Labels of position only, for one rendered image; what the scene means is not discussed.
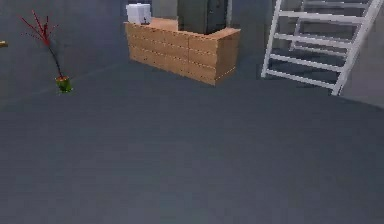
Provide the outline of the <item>wooden chest of drawers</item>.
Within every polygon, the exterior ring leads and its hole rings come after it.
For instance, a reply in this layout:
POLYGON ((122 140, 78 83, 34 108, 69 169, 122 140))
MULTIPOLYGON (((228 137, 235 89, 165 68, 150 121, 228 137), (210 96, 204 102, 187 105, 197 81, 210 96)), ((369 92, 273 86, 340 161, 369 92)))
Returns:
POLYGON ((131 60, 215 86, 236 70, 240 29, 204 35, 179 31, 176 20, 125 22, 131 60))

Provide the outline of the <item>dark grey safe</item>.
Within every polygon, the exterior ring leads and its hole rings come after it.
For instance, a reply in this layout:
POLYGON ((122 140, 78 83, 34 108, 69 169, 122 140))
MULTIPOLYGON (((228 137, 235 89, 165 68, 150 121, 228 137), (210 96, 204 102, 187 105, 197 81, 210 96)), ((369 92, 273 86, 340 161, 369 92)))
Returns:
POLYGON ((178 30, 211 34, 226 27, 228 0, 177 0, 178 30))

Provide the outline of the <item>white box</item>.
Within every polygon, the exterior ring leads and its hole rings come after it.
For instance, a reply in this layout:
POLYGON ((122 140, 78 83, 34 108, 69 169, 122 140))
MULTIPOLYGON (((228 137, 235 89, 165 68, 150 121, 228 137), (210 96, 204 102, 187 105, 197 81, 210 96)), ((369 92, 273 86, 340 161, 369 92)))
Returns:
POLYGON ((127 17, 130 23, 134 24, 150 24, 152 15, 151 15, 151 5, 150 4, 128 4, 126 6, 127 17))

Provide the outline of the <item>white ladder shelf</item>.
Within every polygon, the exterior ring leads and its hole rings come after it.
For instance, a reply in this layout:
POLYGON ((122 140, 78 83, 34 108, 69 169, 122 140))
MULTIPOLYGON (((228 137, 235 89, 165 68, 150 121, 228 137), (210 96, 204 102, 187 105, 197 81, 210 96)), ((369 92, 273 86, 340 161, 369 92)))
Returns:
POLYGON ((356 62, 358 53, 363 46, 368 32, 373 27, 375 19, 379 11, 384 6, 384 0, 368 0, 366 3, 360 2, 329 2, 325 0, 302 0, 299 11, 286 11, 282 9, 284 0, 276 0, 274 13, 272 16, 268 42, 265 50, 261 77, 272 75, 299 81, 306 84, 331 89, 331 94, 339 95, 345 86, 349 74, 356 62), (336 14, 319 14, 314 12, 306 12, 306 6, 315 7, 339 7, 339 8, 356 8, 363 9, 361 16, 336 15, 336 14), (296 18, 296 26, 293 34, 277 33, 276 28, 280 17, 296 18), (300 32, 302 22, 323 22, 335 25, 350 25, 356 27, 356 32, 352 39, 342 39, 336 37, 327 37, 314 34, 303 34, 300 32), (290 41, 290 50, 302 50, 313 53, 322 53, 331 56, 338 56, 344 59, 342 66, 323 64, 315 61, 308 61, 299 58, 283 56, 272 53, 273 42, 275 39, 290 41), (314 80, 310 78, 300 77, 297 75, 284 73, 281 71, 269 69, 270 60, 278 60, 283 62, 304 65, 308 67, 334 71, 339 74, 335 84, 314 80))

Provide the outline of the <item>red plant in green pot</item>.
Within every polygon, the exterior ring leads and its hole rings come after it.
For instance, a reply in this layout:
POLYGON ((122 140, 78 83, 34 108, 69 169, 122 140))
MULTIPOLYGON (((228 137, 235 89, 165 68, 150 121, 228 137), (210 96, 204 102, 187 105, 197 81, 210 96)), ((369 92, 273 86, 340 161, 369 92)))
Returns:
POLYGON ((70 93, 73 91, 71 79, 69 76, 63 73, 57 53, 53 49, 51 41, 51 34, 55 30, 56 25, 50 26, 48 16, 45 17, 44 22, 41 22, 36 12, 34 10, 31 10, 31 12, 35 21, 35 25, 28 22, 24 17, 21 17, 20 20, 32 30, 32 32, 29 33, 29 36, 41 41, 43 46, 48 50, 50 56, 52 57, 57 70, 57 76, 54 78, 54 81, 59 92, 70 93))

